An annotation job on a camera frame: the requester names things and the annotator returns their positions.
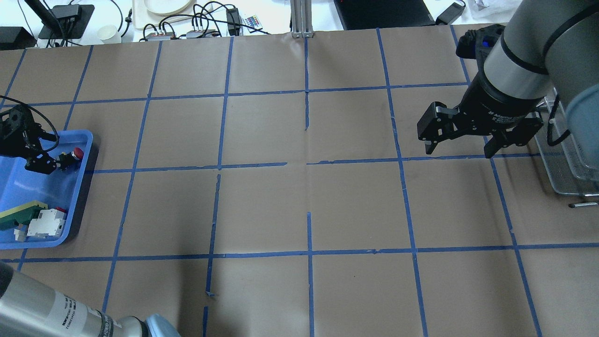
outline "white plate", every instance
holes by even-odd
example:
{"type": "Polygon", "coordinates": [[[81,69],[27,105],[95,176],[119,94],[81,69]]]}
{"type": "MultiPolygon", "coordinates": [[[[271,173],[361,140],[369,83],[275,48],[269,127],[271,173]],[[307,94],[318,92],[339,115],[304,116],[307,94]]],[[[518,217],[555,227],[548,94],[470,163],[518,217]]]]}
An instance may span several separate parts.
{"type": "Polygon", "coordinates": [[[179,13],[191,2],[192,0],[144,0],[149,11],[161,16],[179,13]]]}

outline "green object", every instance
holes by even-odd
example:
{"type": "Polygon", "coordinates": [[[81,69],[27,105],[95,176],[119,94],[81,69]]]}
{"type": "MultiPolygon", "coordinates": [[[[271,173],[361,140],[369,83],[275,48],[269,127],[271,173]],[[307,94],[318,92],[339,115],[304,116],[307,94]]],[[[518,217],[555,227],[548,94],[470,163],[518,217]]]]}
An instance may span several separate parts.
{"type": "Polygon", "coordinates": [[[31,220],[36,219],[43,209],[48,209],[48,205],[32,201],[0,212],[0,230],[11,229],[19,224],[29,225],[31,220]]]}

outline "gray robotic arm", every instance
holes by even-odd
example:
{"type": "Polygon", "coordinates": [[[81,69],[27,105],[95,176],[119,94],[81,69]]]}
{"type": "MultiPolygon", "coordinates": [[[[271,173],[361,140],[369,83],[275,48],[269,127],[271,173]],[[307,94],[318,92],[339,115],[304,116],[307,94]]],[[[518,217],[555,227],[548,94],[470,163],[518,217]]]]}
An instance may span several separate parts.
{"type": "Polygon", "coordinates": [[[487,158],[526,145],[543,125],[527,115],[554,86],[580,150],[599,168],[598,0],[524,0],[507,27],[469,31],[456,54],[476,58],[479,73],[457,107],[433,102],[418,122],[427,154],[466,134],[492,136],[487,158]]]}

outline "white cup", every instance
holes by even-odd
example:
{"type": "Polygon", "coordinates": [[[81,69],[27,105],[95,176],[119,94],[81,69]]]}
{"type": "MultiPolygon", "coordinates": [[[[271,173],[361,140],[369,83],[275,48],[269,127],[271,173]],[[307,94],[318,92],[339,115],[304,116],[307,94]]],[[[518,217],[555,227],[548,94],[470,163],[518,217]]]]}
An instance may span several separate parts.
{"type": "Polygon", "coordinates": [[[104,44],[110,43],[121,43],[121,37],[119,35],[119,30],[114,25],[108,25],[100,28],[98,30],[98,38],[102,40],[104,44]]]}

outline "metal bracket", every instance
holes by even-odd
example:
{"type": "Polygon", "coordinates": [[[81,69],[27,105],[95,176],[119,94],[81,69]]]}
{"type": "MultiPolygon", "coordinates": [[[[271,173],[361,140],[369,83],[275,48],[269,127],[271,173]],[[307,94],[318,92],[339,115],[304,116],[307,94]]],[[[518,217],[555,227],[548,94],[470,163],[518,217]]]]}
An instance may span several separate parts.
{"type": "Polygon", "coordinates": [[[313,37],[312,0],[291,0],[291,36],[313,37]]]}

